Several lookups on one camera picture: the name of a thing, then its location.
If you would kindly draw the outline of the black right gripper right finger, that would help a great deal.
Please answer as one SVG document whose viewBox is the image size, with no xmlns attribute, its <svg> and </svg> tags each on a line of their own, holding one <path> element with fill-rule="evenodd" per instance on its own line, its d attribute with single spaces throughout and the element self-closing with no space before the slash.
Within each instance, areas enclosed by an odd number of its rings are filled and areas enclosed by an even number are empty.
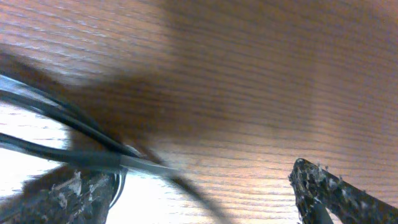
<svg viewBox="0 0 398 224">
<path fill-rule="evenodd" d="M 289 175 L 295 204 L 304 224 L 397 224 L 397 208 L 345 182 L 320 166 L 299 158 Z"/>
</svg>

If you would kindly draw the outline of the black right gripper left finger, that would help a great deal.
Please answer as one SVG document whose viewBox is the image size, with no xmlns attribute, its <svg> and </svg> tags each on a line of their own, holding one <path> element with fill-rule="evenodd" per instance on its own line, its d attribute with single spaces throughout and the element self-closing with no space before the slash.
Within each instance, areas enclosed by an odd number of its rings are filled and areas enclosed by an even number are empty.
<svg viewBox="0 0 398 224">
<path fill-rule="evenodd" d="M 106 223 L 120 178 L 105 172 L 58 167 L 22 182 L 1 197 L 1 223 Z"/>
</svg>

